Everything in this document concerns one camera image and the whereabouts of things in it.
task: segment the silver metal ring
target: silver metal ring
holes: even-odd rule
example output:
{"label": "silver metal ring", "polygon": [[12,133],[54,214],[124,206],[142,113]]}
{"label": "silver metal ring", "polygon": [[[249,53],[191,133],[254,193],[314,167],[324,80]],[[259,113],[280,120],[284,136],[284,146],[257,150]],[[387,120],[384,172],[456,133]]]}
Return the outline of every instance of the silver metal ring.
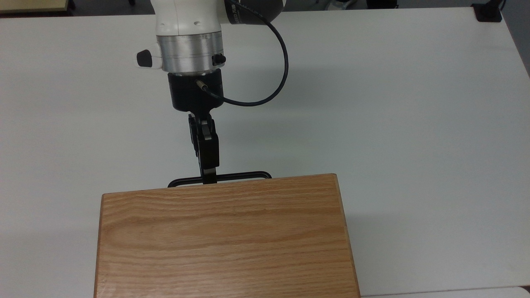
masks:
{"label": "silver metal ring", "polygon": [[179,75],[210,73],[222,67],[215,64],[213,57],[223,54],[221,31],[183,35],[157,36],[162,52],[162,69]]}

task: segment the black object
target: black object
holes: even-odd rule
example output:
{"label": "black object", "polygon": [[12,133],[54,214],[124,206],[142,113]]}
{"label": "black object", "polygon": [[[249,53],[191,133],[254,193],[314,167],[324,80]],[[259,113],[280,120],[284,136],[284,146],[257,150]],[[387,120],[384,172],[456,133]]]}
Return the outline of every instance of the black object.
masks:
{"label": "black object", "polygon": [[244,11],[247,11],[248,13],[251,13],[256,18],[258,18],[261,21],[261,23],[263,23],[263,24],[267,25],[267,27],[269,27],[269,29],[272,31],[272,33],[274,33],[274,35],[276,36],[276,38],[280,42],[281,50],[284,53],[284,75],[281,78],[280,84],[278,85],[276,90],[274,90],[274,92],[271,95],[269,95],[265,99],[262,99],[262,100],[259,100],[259,101],[254,101],[254,102],[243,102],[243,101],[236,101],[236,100],[228,99],[228,98],[224,97],[222,94],[218,94],[214,90],[210,89],[209,85],[206,82],[200,81],[200,83],[199,83],[200,88],[204,92],[206,92],[208,95],[210,95],[211,97],[213,97],[215,99],[222,100],[222,101],[224,101],[226,103],[229,103],[229,104],[233,104],[235,106],[240,106],[240,107],[256,107],[256,106],[260,106],[260,105],[262,105],[264,103],[267,103],[267,102],[271,101],[273,98],[275,98],[278,95],[278,93],[280,93],[281,89],[283,89],[283,87],[285,85],[285,81],[287,80],[287,75],[289,73],[289,55],[287,54],[287,47],[285,46],[285,42],[284,42],[283,38],[281,37],[280,32],[278,32],[278,30],[276,30],[276,28],[267,20],[267,18],[265,18],[259,12],[257,12],[256,10],[254,10],[254,9],[244,5],[244,4],[239,3],[237,0],[225,0],[225,5],[231,5],[231,7],[237,7],[237,8],[240,8],[240,9],[244,10]]}
{"label": "black object", "polygon": [[220,107],[222,100],[204,93],[196,84],[198,79],[209,84],[216,93],[223,94],[221,70],[202,76],[178,76],[167,74],[171,100],[176,110],[190,112],[189,125],[191,142],[199,158],[200,174],[204,184],[216,183],[215,168],[219,166],[219,138],[210,111]]}
{"label": "black object", "polygon": [[[232,181],[232,180],[254,179],[254,178],[271,179],[272,176],[269,173],[264,172],[264,171],[217,175],[217,181]],[[181,178],[181,179],[175,179],[171,181],[167,187],[176,187],[176,186],[181,186],[181,185],[199,184],[199,183],[203,183],[202,177]]]}
{"label": "black object", "polygon": [[486,4],[471,4],[475,10],[475,16],[479,22],[500,23],[502,15],[500,14],[499,5],[503,0],[491,0]]}
{"label": "black object", "polygon": [[211,57],[212,65],[221,65],[226,62],[226,57],[223,54],[215,54]]}
{"label": "black object", "polygon": [[136,62],[140,67],[153,67],[153,58],[149,50],[143,50],[136,54]]}
{"label": "black object", "polygon": [[393,9],[398,7],[398,0],[366,0],[369,10]]}

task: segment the cable connector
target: cable connector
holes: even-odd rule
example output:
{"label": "cable connector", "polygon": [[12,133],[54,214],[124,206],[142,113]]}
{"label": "cable connector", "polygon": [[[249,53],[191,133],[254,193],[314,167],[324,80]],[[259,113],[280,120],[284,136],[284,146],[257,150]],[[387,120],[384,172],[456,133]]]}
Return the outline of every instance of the cable connector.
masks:
{"label": "cable connector", "polygon": [[208,89],[208,86],[203,81],[196,80],[196,83],[197,83],[197,86],[201,88],[201,90],[205,91],[206,89]]}

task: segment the black knob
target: black knob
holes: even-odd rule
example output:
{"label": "black knob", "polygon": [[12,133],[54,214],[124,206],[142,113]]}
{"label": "black knob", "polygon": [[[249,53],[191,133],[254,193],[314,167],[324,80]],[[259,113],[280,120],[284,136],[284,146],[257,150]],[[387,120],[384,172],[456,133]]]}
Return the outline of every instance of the black knob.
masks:
{"label": "black knob", "polygon": [[211,57],[211,62],[214,66],[223,64],[226,62],[226,57],[223,54],[215,54]]}

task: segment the wooden box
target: wooden box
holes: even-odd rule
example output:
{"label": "wooden box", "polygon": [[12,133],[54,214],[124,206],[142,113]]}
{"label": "wooden box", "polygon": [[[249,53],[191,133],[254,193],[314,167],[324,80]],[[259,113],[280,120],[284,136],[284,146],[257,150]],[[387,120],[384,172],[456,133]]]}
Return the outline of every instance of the wooden box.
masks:
{"label": "wooden box", "polygon": [[96,298],[360,297],[337,177],[105,194]]}

